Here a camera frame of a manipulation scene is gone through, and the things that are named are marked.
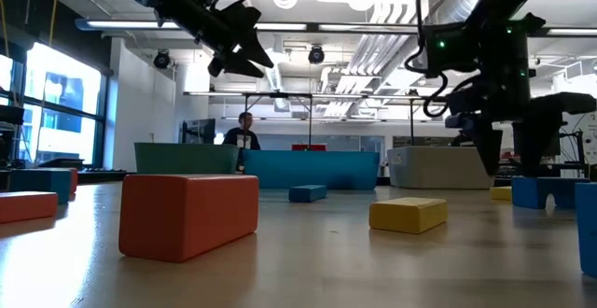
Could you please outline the blue rectangular block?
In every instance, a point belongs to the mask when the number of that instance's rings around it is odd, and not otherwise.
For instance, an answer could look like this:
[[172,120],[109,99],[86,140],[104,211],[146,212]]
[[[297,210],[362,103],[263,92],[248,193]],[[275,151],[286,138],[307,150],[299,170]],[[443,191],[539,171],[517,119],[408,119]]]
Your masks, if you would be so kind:
[[13,170],[9,174],[8,189],[10,191],[45,191],[58,195],[58,205],[70,200],[69,169],[22,169]]

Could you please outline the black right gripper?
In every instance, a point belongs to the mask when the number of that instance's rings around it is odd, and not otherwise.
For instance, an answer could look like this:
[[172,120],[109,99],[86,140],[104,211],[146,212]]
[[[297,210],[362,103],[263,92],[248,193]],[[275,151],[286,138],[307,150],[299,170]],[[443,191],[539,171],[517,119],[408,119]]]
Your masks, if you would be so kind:
[[[520,150],[521,172],[536,177],[552,139],[559,134],[562,114],[586,114],[596,110],[596,99],[586,93],[560,92],[531,99],[526,75],[492,79],[477,74],[465,79],[447,95],[453,115],[480,112],[490,121],[513,120]],[[490,122],[476,120],[471,137],[487,175],[499,167],[503,131]]]

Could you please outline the black monitor stand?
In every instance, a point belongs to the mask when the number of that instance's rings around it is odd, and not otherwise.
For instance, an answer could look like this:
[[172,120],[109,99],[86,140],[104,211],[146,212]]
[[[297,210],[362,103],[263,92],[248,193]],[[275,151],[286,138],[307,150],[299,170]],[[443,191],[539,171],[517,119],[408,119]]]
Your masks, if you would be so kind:
[[576,170],[578,176],[588,177],[588,165],[585,161],[585,152],[584,152],[584,143],[583,143],[583,132],[582,131],[573,131],[571,133],[563,133],[561,138],[568,138],[569,140],[573,141],[572,149],[576,151],[576,157],[571,161],[567,161],[565,164],[568,168],[572,170]]

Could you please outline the long orange block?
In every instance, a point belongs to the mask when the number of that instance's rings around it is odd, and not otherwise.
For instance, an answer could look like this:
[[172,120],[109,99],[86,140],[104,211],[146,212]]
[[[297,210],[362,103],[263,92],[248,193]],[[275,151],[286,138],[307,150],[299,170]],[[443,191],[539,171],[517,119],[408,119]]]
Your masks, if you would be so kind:
[[256,231],[253,175],[128,175],[121,192],[119,252],[184,262]]

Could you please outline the dark desk monitor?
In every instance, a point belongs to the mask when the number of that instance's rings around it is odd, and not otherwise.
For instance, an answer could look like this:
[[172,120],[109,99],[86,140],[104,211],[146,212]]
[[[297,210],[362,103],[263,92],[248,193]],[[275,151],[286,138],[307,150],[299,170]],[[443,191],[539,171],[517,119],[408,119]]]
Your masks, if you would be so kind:
[[179,129],[181,144],[212,144],[215,140],[215,119],[183,120]]

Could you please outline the green plastic bin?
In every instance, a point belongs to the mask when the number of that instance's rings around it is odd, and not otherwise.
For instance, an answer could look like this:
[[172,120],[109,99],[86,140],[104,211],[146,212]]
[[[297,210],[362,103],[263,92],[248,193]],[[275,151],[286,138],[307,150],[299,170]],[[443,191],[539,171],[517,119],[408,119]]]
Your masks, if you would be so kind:
[[237,168],[239,149],[231,145],[135,143],[140,175],[228,175]]

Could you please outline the black desk object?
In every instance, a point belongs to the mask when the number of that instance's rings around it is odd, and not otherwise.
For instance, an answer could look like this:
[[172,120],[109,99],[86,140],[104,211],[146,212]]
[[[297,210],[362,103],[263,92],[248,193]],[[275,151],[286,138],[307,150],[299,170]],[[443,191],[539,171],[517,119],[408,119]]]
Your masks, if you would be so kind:
[[39,167],[43,168],[74,168],[78,171],[83,169],[83,160],[81,159],[69,159],[69,158],[58,158],[49,161],[44,161],[39,164]]

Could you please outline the blue plastic bin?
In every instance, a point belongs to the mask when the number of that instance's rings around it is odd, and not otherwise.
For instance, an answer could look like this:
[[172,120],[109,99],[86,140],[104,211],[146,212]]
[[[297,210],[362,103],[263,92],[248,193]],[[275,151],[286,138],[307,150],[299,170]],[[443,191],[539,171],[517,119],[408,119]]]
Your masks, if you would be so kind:
[[380,154],[360,151],[249,150],[245,171],[256,175],[262,189],[322,185],[328,189],[373,190]]

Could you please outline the white plastic bin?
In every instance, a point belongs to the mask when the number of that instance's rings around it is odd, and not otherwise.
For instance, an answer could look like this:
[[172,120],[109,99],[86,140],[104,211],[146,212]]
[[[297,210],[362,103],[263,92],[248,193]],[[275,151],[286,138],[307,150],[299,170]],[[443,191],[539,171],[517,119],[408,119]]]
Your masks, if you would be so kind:
[[489,189],[474,147],[398,147],[387,150],[390,183],[402,189]]

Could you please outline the person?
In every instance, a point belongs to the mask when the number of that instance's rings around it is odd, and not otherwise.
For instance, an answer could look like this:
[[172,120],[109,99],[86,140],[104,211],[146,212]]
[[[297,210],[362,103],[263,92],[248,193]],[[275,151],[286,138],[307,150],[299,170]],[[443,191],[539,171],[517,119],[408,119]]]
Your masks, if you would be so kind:
[[225,134],[223,144],[235,146],[239,149],[237,170],[242,172],[244,170],[243,164],[243,152],[246,149],[249,150],[261,150],[260,143],[258,142],[257,135],[251,131],[253,124],[253,115],[249,112],[247,120],[247,131],[246,136],[243,136],[243,129],[241,128],[241,122],[243,121],[243,112],[238,117],[239,126],[228,130]]

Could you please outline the blue arch block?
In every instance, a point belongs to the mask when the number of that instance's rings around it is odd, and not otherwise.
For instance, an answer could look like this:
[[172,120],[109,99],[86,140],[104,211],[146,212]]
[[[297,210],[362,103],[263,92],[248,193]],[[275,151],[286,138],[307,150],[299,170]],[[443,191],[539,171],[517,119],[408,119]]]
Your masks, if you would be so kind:
[[517,207],[545,209],[551,195],[557,207],[574,209],[575,185],[589,182],[587,178],[513,177],[512,203]]

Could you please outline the small blue block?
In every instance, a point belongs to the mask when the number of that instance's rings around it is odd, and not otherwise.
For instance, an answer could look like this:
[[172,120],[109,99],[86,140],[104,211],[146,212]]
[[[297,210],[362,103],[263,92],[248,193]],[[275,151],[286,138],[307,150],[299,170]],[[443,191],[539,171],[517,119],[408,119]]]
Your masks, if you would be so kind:
[[312,203],[324,199],[327,187],[323,185],[304,185],[293,187],[288,192],[291,203]]

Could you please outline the tall blue block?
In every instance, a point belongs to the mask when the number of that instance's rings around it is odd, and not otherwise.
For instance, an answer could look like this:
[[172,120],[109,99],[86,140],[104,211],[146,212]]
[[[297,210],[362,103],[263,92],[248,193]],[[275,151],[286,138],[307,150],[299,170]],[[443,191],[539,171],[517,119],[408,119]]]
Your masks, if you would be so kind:
[[580,267],[597,278],[597,183],[576,183],[575,201]]

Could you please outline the black metal frame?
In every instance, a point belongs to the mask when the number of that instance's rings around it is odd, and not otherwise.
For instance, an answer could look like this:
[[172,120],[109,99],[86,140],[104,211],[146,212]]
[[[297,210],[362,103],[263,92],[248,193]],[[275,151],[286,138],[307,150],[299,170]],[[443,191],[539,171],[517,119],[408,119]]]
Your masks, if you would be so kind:
[[[410,144],[413,147],[417,145],[417,142],[415,139],[415,123],[416,123],[416,121],[414,120],[415,110],[422,107],[422,105],[418,105],[418,107],[416,107],[415,102],[419,102],[419,101],[422,101],[421,97],[419,97],[419,98],[410,97],[409,98]],[[440,127],[442,130],[445,129],[444,120],[439,119],[438,117],[429,117],[428,119],[418,120],[418,123],[430,124],[433,127]]]
[[247,120],[249,114],[249,98],[252,96],[256,96],[258,99],[262,97],[268,97],[271,99],[290,99],[296,98],[300,103],[303,104],[303,99],[309,100],[309,105],[305,105],[305,109],[309,113],[308,117],[308,144],[312,144],[312,108],[313,108],[313,94],[312,93],[300,93],[300,92],[282,92],[282,91],[271,91],[271,92],[242,92],[241,96],[244,98],[244,111],[243,111],[243,121],[241,122],[241,128],[243,129],[243,136],[246,136],[247,131]]

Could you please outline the black equipment stack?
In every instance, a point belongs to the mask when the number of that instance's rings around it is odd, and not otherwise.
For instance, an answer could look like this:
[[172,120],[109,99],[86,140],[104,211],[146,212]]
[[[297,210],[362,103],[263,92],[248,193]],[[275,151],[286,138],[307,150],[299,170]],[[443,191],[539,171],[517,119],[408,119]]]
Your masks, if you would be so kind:
[[0,170],[13,166],[20,142],[24,108],[8,97],[8,91],[0,86]]

